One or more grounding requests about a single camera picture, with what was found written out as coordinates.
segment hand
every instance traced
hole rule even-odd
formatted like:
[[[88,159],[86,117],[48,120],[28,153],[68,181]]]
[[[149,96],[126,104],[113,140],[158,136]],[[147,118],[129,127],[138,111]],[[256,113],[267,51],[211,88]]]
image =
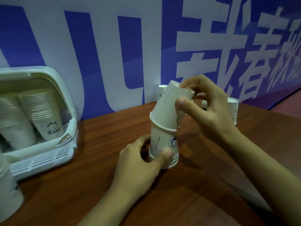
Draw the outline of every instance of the hand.
[[[204,75],[186,79],[180,87],[189,87],[195,91],[194,98],[206,100],[207,111],[202,110],[187,98],[179,98],[175,106],[190,115],[200,126],[204,136],[221,145],[231,134],[237,131],[230,117],[226,93]]]
[[[122,190],[133,202],[140,198],[150,188],[160,169],[173,157],[173,152],[167,149],[154,161],[147,163],[140,155],[141,147],[151,135],[138,138],[127,145],[120,154],[116,164],[115,176],[110,190]]]

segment pink floor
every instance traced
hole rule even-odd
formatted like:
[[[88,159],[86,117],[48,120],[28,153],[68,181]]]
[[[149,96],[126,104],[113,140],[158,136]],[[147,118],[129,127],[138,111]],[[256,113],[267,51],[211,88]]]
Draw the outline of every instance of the pink floor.
[[[301,90],[285,99],[271,110],[301,119]]]

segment wall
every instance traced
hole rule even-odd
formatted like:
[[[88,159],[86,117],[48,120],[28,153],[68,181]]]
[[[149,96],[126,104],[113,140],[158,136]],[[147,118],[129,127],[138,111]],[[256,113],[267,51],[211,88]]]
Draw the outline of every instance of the wall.
[[[300,0],[0,0],[0,67],[47,65],[88,119],[205,74],[268,108],[301,87]]]

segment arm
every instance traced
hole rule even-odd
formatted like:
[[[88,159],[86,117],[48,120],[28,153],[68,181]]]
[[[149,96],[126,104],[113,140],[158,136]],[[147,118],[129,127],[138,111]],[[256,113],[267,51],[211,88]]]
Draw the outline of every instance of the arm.
[[[142,136],[120,152],[109,191],[78,226],[118,226],[132,205],[150,188],[173,152],[165,150],[154,161],[146,163],[140,151],[149,138],[150,135]]]
[[[186,79],[180,87],[192,88],[195,98],[207,100],[208,109],[204,111],[186,98],[179,98],[175,106],[235,160],[285,224],[301,225],[301,181],[239,132],[229,116],[225,92],[204,75]]]

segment brown tabletop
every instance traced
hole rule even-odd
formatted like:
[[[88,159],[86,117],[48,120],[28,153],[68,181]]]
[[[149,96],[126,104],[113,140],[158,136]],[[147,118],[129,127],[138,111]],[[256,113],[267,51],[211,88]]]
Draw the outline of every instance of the brown tabletop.
[[[21,183],[25,202],[2,225],[76,225],[108,190],[121,149],[149,134],[155,103],[81,121],[67,165]],[[301,178],[301,120],[240,104],[237,127]],[[235,162],[186,116],[180,162],[129,211],[123,225],[265,225],[242,196],[265,205]]]

